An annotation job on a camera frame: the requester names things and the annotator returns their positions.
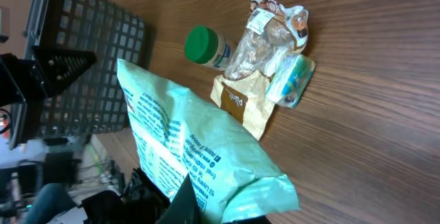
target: brown wooden surface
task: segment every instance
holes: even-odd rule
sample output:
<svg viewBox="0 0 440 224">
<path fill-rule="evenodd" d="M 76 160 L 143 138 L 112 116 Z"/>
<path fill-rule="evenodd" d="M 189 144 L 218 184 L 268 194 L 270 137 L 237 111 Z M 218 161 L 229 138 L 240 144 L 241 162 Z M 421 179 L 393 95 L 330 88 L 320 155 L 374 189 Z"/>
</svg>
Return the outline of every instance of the brown wooden surface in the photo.
<svg viewBox="0 0 440 224">
<path fill-rule="evenodd" d="M 250 0 L 117 1 L 157 29 L 150 70 L 210 101 L 219 72 L 184 58 L 185 37 L 204 24 L 238 41 Z M 261 139 L 301 205 L 270 220 L 440 223 L 440 0 L 278 1 L 309 10 L 318 66 Z M 99 138 L 127 173 L 138 166 L 129 129 Z"/>
</svg>

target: green lid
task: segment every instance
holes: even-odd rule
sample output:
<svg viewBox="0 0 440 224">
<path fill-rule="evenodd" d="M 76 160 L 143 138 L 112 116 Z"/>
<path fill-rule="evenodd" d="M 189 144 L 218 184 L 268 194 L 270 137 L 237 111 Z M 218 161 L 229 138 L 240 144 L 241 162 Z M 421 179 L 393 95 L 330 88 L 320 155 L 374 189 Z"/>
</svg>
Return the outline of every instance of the green lid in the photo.
<svg viewBox="0 0 440 224">
<path fill-rule="evenodd" d="M 219 37 L 214 30 L 198 25 L 192 29 L 185 42 L 185 56 L 194 63 L 207 63 L 215 55 Z"/>
</svg>

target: person's leg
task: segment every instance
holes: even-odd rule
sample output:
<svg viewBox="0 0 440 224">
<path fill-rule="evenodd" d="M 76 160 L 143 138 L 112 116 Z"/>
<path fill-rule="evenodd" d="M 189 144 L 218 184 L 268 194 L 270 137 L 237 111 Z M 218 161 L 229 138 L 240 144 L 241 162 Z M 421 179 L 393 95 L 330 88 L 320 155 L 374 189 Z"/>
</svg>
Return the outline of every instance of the person's leg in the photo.
<svg viewBox="0 0 440 224">
<path fill-rule="evenodd" d="M 23 224 L 46 224 L 57 214 L 76 207 L 59 183 L 49 183 L 36 196 Z"/>
</svg>

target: small blue packet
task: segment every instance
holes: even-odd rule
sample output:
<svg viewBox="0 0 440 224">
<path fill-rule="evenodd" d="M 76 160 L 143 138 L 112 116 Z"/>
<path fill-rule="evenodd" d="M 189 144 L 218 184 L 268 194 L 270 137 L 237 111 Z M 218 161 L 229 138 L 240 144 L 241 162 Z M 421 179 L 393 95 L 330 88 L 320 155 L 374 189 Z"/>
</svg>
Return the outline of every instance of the small blue packet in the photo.
<svg viewBox="0 0 440 224">
<path fill-rule="evenodd" d="M 266 91 L 266 98 L 281 107 L 296 107 L 315 66 L 306 56 L 286 54 Z"/>
</svg>

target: black plastic basket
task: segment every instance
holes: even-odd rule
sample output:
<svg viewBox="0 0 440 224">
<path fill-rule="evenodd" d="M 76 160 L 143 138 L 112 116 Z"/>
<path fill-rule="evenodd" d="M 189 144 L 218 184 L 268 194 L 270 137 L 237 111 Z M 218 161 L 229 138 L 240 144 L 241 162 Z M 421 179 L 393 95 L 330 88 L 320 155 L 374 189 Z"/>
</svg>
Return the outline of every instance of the black plastic basket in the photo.
<svg viewBox="0 0 440 224">
<path fill-rule="evenodd" d="M 117 58 L 147 66 L 154 32 L 142 18 L 110 0 L 32 0 L 24 35 L 25 59 L 32 58 L 31 46 L 42 45 L 93 51 L 98 62 L 60 96 L 12 105 L 13 144 L 119 131 L 127 125 Z"/>
</svg>

